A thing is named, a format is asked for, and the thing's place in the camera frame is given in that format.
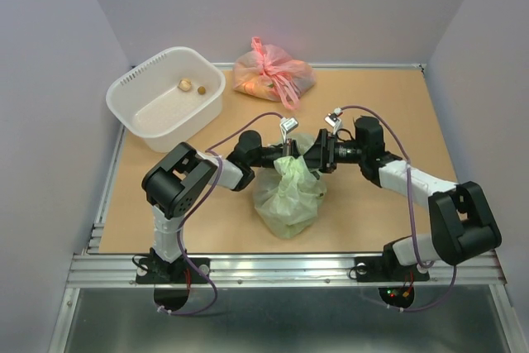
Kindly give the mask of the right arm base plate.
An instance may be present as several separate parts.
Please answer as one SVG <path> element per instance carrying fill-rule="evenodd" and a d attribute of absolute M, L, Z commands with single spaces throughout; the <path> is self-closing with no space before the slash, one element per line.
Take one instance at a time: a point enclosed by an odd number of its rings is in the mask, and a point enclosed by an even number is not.
<path fill-rule="evenodd" d="M 371 282 L 423 282 L 430 279 L 428 272 L 421 273 L 416 265 L 401 265 L 396 259 L 383 255 L 361 256 L 353 267 L 356 280 Z"/>

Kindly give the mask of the white plastic basket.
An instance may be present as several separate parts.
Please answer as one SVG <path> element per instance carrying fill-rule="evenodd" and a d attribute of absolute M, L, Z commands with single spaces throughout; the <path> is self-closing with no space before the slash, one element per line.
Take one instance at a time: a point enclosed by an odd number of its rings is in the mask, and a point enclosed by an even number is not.
<path fill-rule="evenodd" d="M 193 87 L 178 88 L 188 78 Z M 198 94 L 203 86 L 205 95 Z M 222 111 L 226 77 L 196 50 L 177 46 L 161 51 L 122 75 L 108 89 L 112 114 L 153 151 L 166 153 L 201 131 Z"/>

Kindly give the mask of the small beige fake garlic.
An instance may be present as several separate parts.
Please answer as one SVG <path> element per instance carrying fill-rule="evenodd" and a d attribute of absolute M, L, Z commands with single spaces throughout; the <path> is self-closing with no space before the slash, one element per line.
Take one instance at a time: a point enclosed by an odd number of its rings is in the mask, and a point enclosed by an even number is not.
<path fill-rule="evenodd" d="M 188 78 L 184 78 L 179 81 L 178 88 L 184 92 L 190 91 L 192 87 L 193 87 L 193 83 Z"/>

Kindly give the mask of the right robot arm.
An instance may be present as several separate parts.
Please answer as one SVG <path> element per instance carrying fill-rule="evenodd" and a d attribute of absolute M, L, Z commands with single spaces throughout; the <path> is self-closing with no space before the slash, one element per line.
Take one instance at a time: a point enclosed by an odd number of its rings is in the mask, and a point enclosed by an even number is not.
<path fill-rule="evenodd" d="M 404 156 L 385 147 L 388 130 L 376 117 L 360 117 L 355 134 L 346 141 L 338 131 L 321 129 L 303 159 L 308 168 L 332 173 L 339 164 L 358 165 L 372 184 L 403 195 L 408 209 L 416 205 L 428 211 L 430 231 L 388 243 L 380 269 L 390 279 L 441 260 L 458 264 L 498 248 L 502 235 L 482 188 L 469 181 L 458 184 L 413 168 Z"/>

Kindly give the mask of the pink tied plastic bag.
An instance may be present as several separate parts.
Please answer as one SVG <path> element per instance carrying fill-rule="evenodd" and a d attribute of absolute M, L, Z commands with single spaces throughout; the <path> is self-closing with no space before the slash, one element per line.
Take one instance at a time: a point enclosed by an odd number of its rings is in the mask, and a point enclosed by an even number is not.
<path fill-rule="evenodd" d="M 264 44 L 258 36 L 251 39 L 250 47 L 233 65 L 233 88 L 282 103 L 290 111 L 298 109 L 301 97 L 316 84 L 312 67 L 279 46 Z"/>

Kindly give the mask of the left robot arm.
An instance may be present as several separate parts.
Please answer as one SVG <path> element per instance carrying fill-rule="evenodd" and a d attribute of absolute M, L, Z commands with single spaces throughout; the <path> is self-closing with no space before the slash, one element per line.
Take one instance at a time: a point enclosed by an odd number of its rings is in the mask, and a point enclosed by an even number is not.
<path fill-rule="evenodd" d="M 152 206 L 155 239 L 149 253 L 134 260 L 138 284 L 177 284 L 198 277 L 185 259 L 183 226 L 215 187 L 239 192 L 255 178 L 253 168 L 272 167 L 284 155 L 299 155 L 298 145 L 285 138 L 263 146 L 257 131 L 239 135 L 234 150 L 222 159 L 205 155 L 182 142 L 143 178 L 141 187 Z"/>

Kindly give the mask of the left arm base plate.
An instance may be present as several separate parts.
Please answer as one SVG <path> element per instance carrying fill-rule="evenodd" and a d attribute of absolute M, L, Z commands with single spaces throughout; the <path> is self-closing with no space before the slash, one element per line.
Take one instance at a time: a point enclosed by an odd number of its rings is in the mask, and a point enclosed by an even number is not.
<path fill-rule="evenodd" d="M 183 258 L 177 259 L 174 265 L 147 256 L 134 257 L 132 262 L 136 267 L 135 283 L 139 285 L 207 284 Z"/>

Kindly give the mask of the green plastic bag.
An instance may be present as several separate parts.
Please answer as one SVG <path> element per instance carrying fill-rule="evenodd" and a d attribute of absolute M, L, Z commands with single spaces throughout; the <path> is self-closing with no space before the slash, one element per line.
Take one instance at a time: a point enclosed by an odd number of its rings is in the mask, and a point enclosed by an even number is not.
<path fill-rule="evenodd" d="M 253 203 L 275 236 L 292 239 L 317 220 L 326 192 L 322 174 L 308 168 L 301 155 L 289 155 L 258 171 Z"/>

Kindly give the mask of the aluminium front rail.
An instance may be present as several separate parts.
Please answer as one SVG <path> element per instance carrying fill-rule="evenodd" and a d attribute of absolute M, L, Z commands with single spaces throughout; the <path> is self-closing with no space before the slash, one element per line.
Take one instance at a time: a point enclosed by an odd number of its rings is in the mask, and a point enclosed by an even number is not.
<path fill-rule="evenodd" d="M 366 260 L 375 254 L 269 254 L 195 255 L 209 258 L 207 275 L 219 289 L 273 287 L 381 287 L 396 282 L 360 282 L 355 271 L 366 271 Z M 420 285 L 448 286 L 452 267 L 437 261 Z M 75 255 L 66 282 L 67 288 L 147 288 L 136 282 L 137 268 L 131 255 Z M 506 278 L 495 252 L 480 255 L 457 266 L 455 285 L 505 285 Z"/>

